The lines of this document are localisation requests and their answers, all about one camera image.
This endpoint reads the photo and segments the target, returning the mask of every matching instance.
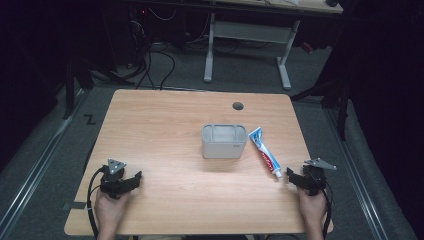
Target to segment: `gray carpet floor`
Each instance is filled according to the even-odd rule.
[[[282,89],[275,59],[246,55],[246,51],[243,49],[238,48],[233,51],[231,46],[217,47],[213,81],[204,83],[206,50],[204,48],[194,49],[201,46],[191,45],[185,51],[174,49],[171,46],[165,49],[165,45],[154,46],[156,50],[164,49],[162,52],[171,55],[175,60],[175,69],[164,83],[165,89],[280,93],[291,96],[315,84],[331,53],[331,48],[320,49],[312,53],[306,53],[300,48],[293,48],[287,61],[292,89],[285,91]],[[171,68],[170,58],[152,53],[149,75],[156,88]],[[120,74],[129,71],[131,70],[122,68]],[[140,77],[130,79],[136,83],[139,80]],[[144,79],[140,89],[151,89],[151,82]],[[23,211],[18,214],[19,218],[12,224],[7,239],[92,239],[92,237],[67,236],[63,228],[69,214],[69,204],[73,202],[77,192],[85,161],[100,131],[112,95],[116,89],[121,88],[133,88],[133,86],[120,86],[112,82],[95,80],[95,87],[87,93],[85,101],[68,120],[69,125],[54,150],[45,173],[35,191],[31,193],[31,198]],[[61,91],[57,97],[59,99],[58,106],[34,129],[8,167],[0,174],[0,191],[3,193],[0,202],[0,216],[7,213],[34,163],[42,156],[46,145],[63,124],[64,91]],[[335,202],[333,206],[335,228],[328,234],[327,239],[376,239],[364,214],[358,193],[353,187],[354,181],[349,175],[340,140],[328,119],[328,111],[331,113],[333,110],[323,110],[319,100],[320,97],[308,97],[293,102],[293,105],[311,157],[320,157],[338,166],[337,171],[326,172]],[[358,172],[375,204],[387,239],[416,239],[375,164],[351,103],[348,113],[347,141],[344,144],[352,154]],[[87,124],[86,115],[93,116],[94,125]],[[304,234],[274,235],[270,239],[294,239],[296,237],[305,239]]]

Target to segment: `black cable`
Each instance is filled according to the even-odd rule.
[[[189,43],[186,43],[185,46],[188,47],[188,48],[190,48],[190,49],[194,49],[194,50],[203,50],[203,49],[205,49],[205,48],[207,48],[209,46],[208,45],[208,42],[203,43],[205,40],[209,40],[209,38],[203,38],[203,39],[199,39],[199,40],[196,40],[196,41],[193,41],[193,42],[189,42]],[[191,46],[191,45],[196,45],[196,44],[200,45],[199,43],[202,44],[201,47],[193,47],[193,46]]]
[[[90,180],[90,184],[88,185],[88,192],[87,192],[87,212],[88,212],[88,219],[90,220],[91,228],[93,229],[94,237],[97,239],[97,236],[99,235],[99,230],[96,226],[96,220],[94,219],[93,214],[93,208],[91,206],[91,194],[92,194],[92,186],[94,179],[96,178],[97,174],[104,172],[104,167],[99,168],[93,175],[93,177]]]
[[[324,226],[323,226],[323,229],[322,229],[322,236],[325,239],[325,237],[327,236],[327,232],[328,232],[328,226],[330,225],[332,209],[331,209],[331,202],[328,199],[327,193],[324,191],[324,189],[321,189],[321,191],[324,194],[325,199],[327,201],[327,217],[325,218]]]
[[[177,13],[177,10],[174,10],[174,13],[170,17],[164,18],[164,17],[160,17],[155,12],[153,12],[153,10],[151,8],[149,8],[149,10],[150,10],[150,12],[153,13],[153,15],[155,15],[155,17],[157,17],[158,19],[160,19],[162,21],[169,21],[169,20],[173,19],[175,17],[175,14]]]
[[[277,44],[277,43],[272,43],[272,42],[258,42],[258,41],[255,41],[255,42],[258,43],[258,44],[260,43],[262,45],[255,46],[254,44],[251,43],[251,41],[241,41],[240,46],[244,47],[244,48],[263,49],[263,48],[271,47],[271,46],[274,46],[274,45]]]
[[[100,185],[97,185],[95,188],[93,188],[93,190],[91,190],[91,194],[93,194],[93,192],[99,187],[100,187]]]
[[[147,78],[149,79],[150,84],[152,85],[152,90],[156,90],[155,84],[152,81],[152,78],[150,77],[150,73],[147,72]]]
[[[165,80],[171,75],[171,73],[174,71],[175,69],[175,60],[173,57],[171,57],[170,55],[166,54],[166,53],[162,53],[162,52],[153,52],[153,53],[157,53],[157,54],[162,54],[164,56],[169,57],[172,60],[172,69],[171,71],[169,71],[169,73],[162,79],[161,83],[160,83],[160,90],[163,90],[163,84],[165,83]]]
[[[328,189],[330,190],[330,195],[331,195],[330,202],[331,202],[331,204],[333,204],[333,202],[334,202],[333,189],[331,188],[330,184],[327,181],[325,181],[325,184],[328,186]]]
[[[151,56],[151,46],[152,45],[149,45],[149,49],[148,49],[148,51],[147,51],[147,53],[148,53],[148,55],[149,55],[149,66],[147,67],[147,69],[146,69],[146,73],[144,73],[144,75],[140,78],[140,80],[138,81],[138,84],[137,84],[137,86],[135,87],[135,89],[138,89],[139,87],[140,87],[140,85],[141,85],[141,83],[143,82],[143,80],[144,80],[144,78],[149,74],[149,71],[150,71],[150,66],[152,65],[152,56]],[[152,89],[154,89],[154,84],[153,84],[153,82],[152,82],[152,80],[150,79],[150,77],[149,77],[149,80],[150,80],[150,82],[151,82],[151,84],[152,84]]]
[[[206,29],[208,28],[210,18],[211,18],[211,14],[209,13],[208,16],[206,17],[205,26],[203,27],[202,33],[200,33],[199,37],[197,37],[196,39],[189,41],[189,42],[186,42],[187,46],[189,46],[190,43],[195,43],[195,42],[198,42],[198,41],[202,41],[204,39],[209,39],[208,37],[203,37],[203,36],[206,32]]]
[[[217,49],[217,47],[219,47],[219,46],[214,46],[214,50],[216,51],[216,52],[220,52],[220,53],[232,53],[232,52],[234,52],[235,50],[237,50],[239,47],[240,47],[240,40],[236,40],[236,39],[225,39],[225,40],[221,40],[221,42],[231,42],[231,41],[235,41],[236,42],[236,46],[233,48],[233,49],[231,49],[230,51],[221,51],[221,50],[219,50],[219,49]]]

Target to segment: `metal rail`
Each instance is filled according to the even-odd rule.
[[[88,91],[86,90],[80,90],[78,92],[78,100],[73,114],[75,114],[81,104],[85,101],[87,95]],[[12,232],[21,213],[25,209],[27,203],[31,199],[32,194],[35,192],[38,184],[40,183],[45,172],[47,171],[47,168],[52,162],[56,147],[62,139],[69,124],[72,122],[73,114],[71,114],[71,116],[69,116],[60,124],[58,130],[56,130],[55,134],[50,139],[43,153],[30,170],[26,181],[18,191],[16,197],[12,201],[12,204],[9,206],[6,214],[3,216],[0,222],[0,240],[7,239],[9,234]]]
[[[365,187],[364,182],[362,181],[361,175],[359,174],[358,169],[356,168],[355,161],[353,160],[352,154],[349,151],[347,143],[340,139],[338,130],[337,130],[337,120],[334,116],[331,109],[323,109],[325,116],[332,126],[333,133],[338,140],[340,149],[343,152],[345,163],[347,165],[347,170],[349,177],[352,181],[353,189],[356,192],[359,203],[361,204],[364,215],[368,221],[371,232],[374,235],[375,239],[386,240],[389,239],[384,229],[383,223],[380,220],[378,211],[374,205],[373,200],[368,194],[367,188]]]

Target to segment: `toothpaste tube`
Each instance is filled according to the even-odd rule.
[[[268,165],[268,168],[271,173],[277,176],[278,179],[282,178],[280,164],[278,164],[277,160],[275,160],[275,157],[272,155],[272,153],[262,143],[262,128],[258,127],[256,130],[249,134],[249,137],[259,149],[259,152],[265,159],[266,164]]]

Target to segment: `wrist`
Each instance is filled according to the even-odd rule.
[[[322,223],[316,219],[305,218],[306,238],[308,240],[323,240]]]
[[[97,236],[97,240],[114,240],[116,237],[116,227],[113,226],[105,226],[100,228],[99,235]]]

